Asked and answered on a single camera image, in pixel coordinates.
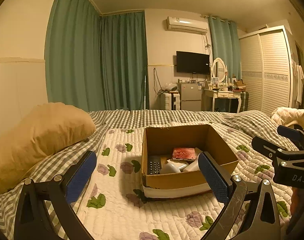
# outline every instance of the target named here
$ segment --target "checkered bedsheet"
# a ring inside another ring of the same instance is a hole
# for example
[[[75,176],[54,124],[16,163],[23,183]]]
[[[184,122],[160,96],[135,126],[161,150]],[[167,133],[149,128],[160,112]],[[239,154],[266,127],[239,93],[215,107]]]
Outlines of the checkered bedsheet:
[[[295,149],[295,146],[288,139],[277,134],[277,124],[259,111],[229,114],[185,110],[114,110],[90,112],[90,115],[96,125],[96,132],[88,139],[41,161],[30,176],[35,182],[47,181],[57,174],[64,174],[71,165],[80,160],[84,152],[87,150],[97,151],[104,140],[107,130],[112,128],[139,128],[152,124],[167,124],[169,122],[209,121],[234,128],[250,137],[261,136],[288,149]],[[13,239],[16,207],[22,187],[23,182],[9,192],[0,195],[0,229],[9,240]],[[82,197],[83,194],[74,203],[75,212],[78,210]],[[60,237],[67,239],[53,206],[49,201],[46,201],[46,205],[55,230]]]

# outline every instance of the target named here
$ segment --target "green curtain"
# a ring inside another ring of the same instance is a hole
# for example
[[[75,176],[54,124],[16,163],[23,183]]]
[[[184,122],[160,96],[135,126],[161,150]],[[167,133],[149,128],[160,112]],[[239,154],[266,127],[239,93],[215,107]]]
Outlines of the green curtain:
[[[228,78],[234,74],[241,78],[240,42],[237,35],[236,23],[221,21],[220,17],[209,17],[212,37],[213,59],[221,58],[228,69]]]
[[[88,0],[54,0],[45,73],[50,102],[85,111],[143,109],[144,12],[102,17]]]

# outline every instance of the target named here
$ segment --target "remote control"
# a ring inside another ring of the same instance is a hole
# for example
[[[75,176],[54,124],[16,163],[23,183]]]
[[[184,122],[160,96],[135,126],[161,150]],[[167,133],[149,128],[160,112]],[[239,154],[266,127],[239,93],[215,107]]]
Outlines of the remote control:
[[[151,155],[147,158],[148,175],[160,174],[161,158],[158,155]]]

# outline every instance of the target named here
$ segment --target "flat screen tv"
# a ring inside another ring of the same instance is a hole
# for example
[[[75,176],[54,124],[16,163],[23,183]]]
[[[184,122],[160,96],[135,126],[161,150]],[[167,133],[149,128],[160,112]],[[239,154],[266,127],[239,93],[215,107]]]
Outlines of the flat screen tv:
[[[201,53],[177,51],[176,71],[210,75],[210,56]]]

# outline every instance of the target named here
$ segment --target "open box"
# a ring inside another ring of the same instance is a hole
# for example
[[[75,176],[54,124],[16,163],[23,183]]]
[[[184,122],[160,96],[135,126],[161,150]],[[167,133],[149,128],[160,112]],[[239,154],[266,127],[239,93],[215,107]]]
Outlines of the open box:
[[[142,184],[146,197],[179,198],[211,190],[201,171],[148,175],[148,155],[167,155],[173,148],[190,147],[207,151],[231,174],[238,159],[215,129],[208,125],[148,127],[144,130],[142,147]]]

